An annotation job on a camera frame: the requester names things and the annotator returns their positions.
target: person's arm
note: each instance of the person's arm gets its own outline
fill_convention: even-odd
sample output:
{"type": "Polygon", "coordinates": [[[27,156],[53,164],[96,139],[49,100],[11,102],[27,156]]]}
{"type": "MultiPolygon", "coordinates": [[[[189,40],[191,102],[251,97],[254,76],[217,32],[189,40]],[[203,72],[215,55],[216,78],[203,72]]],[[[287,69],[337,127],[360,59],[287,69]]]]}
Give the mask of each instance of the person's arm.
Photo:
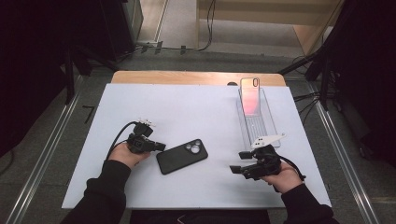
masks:
{"type": "Polygon", "coordinates": [[[131,153],[119,144],[105,161],[98,178],[89,179],[84,197],[62,223],[119,223],[125,210],[124,187],[131,169],[149,153],[131,153]]]}
{"type": "Polygon", "coordinates": [[[285,224],[293,223],[338,223],[332,218],[332,209],[320,204],[298,176],[297,172],[285,162],[278,175],[263,176],[262,179],[274,185],[282,194],[281,198],[288,211],[285,224]]]}

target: white board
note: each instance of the white board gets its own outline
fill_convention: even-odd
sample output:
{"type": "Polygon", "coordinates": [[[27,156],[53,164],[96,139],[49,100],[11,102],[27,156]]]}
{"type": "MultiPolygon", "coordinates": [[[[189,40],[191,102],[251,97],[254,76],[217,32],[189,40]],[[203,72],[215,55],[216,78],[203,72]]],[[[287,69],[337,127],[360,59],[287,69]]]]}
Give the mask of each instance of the white board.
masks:
{"type": "MultiPolygon", "coordinates": [[[[296,163],[305,184],[320,203],[331,205],[298,111],[288,87],[263,87],[276,130],[287,137],[276,152],[296,163]]],[[[235,101],[238,87],[198,85],[107,84],[64,198],[73,208],[83,197],[86,181],[99,176],[108,149],[128,122],[149,119],[156,127],[149,137],[166,149],[202,139],[208,158],[162,175],[155,155],[137,165],[126,183],[127,208],[275,208],[280,194],[264,181],[246,180],[229,165],[249,165],[235,101]]],[[[127,138],[133,126],[120,137],[127,138]]]]}

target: hand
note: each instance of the hand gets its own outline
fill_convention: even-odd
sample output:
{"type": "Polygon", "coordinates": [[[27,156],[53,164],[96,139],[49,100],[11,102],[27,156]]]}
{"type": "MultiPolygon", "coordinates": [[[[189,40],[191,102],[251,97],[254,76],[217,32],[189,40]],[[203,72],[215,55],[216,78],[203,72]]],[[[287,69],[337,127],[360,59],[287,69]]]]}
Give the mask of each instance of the hand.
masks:
{"type": "Polygon", "coordinates": [[[149,152],[134,154],[128,149],[126,143],[121,143],[113,149],[108,159],[110,161],[120,161],[132,169],[140,161],[149,157],[149,155],[149,152]]]}
{"type": "Polygon", "coordinates": [[[280,164],[281,171],[278,175],[262,176],[268,184],[274,185],[280,193],[286,193],[291,189],[303,184],[297,171],[285,162],[280,164]]]}

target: phone case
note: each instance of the phone case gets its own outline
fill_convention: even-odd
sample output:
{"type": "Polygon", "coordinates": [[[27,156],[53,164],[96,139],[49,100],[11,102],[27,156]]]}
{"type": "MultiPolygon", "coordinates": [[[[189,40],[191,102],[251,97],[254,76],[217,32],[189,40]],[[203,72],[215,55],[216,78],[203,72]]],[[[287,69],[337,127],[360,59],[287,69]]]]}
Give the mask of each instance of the phone case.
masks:
{"type": "Polygon", "coordinates": [[[178,147],[157,154],[161,173],[167,175],[178,169],[207,158],[207,151],[201,139],[195,139],[178,147]]]}

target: black stand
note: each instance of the black stand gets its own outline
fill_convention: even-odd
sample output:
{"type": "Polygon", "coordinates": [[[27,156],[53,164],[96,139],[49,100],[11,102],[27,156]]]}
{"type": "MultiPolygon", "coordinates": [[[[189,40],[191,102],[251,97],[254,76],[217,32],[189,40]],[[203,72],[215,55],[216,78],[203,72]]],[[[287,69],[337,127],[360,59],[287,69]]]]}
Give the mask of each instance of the black stand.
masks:
{"type": "Polygon", "coordinates": [[[314,81],[317,79],[319,74],[322,73],[319,100],[326,111],[328,110],[326,104],[327,91],[332,71],[332,51],[335,49],[335,46],[337,46],[340,41],[343,41],[343,36],[341,35],[341,33],[343,32],[347,19],[352,14],[356,5],[357,3],[355,0],[346,0],[336,24],[334,25],[332,31],[330,32],[328,38],[323,43],[323,45],[311,55],[308,55],[303,59],[297,61],[296,63],[278,71],[280,75],[284,76],[287,73],[305,65],[306,63],[312,62],[305,73],[305,79],[307,81],[314,81]]]}
{"type": "Polygon", "coordinates": [[[79,45],[66,45],[64,50],[64,64],[66,72],[66,88],[67,96],[65,104],[68,105],[75,95],[75,83],[73,74],[73,63],[76,65],[77,70],[83,76],[89,76],[92,71],[91,65],[88,63],[87,58],[91,58],[109,68],[113,72],[117,72],[120,69],[110,63],[106,59],[79,45]]]}

